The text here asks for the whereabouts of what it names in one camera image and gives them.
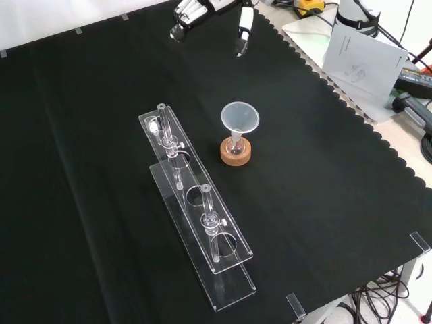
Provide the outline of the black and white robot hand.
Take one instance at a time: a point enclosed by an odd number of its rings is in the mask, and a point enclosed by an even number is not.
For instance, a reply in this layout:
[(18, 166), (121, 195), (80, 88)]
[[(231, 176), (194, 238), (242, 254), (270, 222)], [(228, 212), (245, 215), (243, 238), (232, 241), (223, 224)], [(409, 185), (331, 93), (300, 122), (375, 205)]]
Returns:
[(200, 23), (215, 14), (221, 14), (232, 9), (238, 3), (242, 4), (242, 10), (238, 23), (238, 37), (234, 47), (234, 55), (241, 57), (246, 54), (249, 46), (249, 38), (252, 34), (254, 22), (254, 8), (252, 1), (235, 0), (183, 0), (173, 11), (175, 21), (170, 30), (171, 39), (180, 42), (185, 39), (187, 33)]

